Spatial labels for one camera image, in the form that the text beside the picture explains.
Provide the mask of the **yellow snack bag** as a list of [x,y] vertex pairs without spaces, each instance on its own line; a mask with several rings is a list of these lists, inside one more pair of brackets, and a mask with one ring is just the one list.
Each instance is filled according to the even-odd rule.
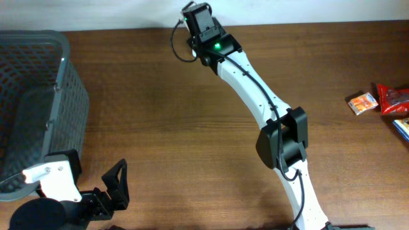
[[396,127],[396,129],[403,136],[403,138],[408,142],[409,141],[408,118],[395,119],[392,122],[392,124]]

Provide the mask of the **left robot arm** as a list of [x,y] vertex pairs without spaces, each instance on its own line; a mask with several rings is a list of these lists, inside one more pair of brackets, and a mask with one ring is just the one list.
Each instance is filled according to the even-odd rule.
[[10,229],[86,229],[91,221],[112,219],[130,202],[127,161],[123,158],[103,176],[107,190],[80,193],[81,201],[57,201],[41,197],[20,206],[10,219]]

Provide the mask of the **orange tissue pack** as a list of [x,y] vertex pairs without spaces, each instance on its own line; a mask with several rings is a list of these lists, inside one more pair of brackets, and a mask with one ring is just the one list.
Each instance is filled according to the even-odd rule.
[[376,108],[378,106],[378,102],[375,100],[371,93],[367,92],[360,96],[352,98],[348,102],[348,105],[350,109],[358,116],[365,111]]

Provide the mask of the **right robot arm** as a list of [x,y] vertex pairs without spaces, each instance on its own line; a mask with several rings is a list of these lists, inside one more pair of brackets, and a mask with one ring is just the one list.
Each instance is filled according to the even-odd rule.
[[237,40],[212,15],[208,3],[189,2],[179,20],[190,33],[195,59],[227,82],[259,126],[256,151],[275,171],[286,191],[294,219],[289,229],[335,229],[316,197],[309,177],[307,114],[282,101],[252,67]]

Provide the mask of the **red Hacks candy bag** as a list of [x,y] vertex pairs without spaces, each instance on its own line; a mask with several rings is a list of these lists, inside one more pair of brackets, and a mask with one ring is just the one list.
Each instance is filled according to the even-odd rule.
[[376,85],[382,114],[408,112],[408,89],[394,89],[383,84]]

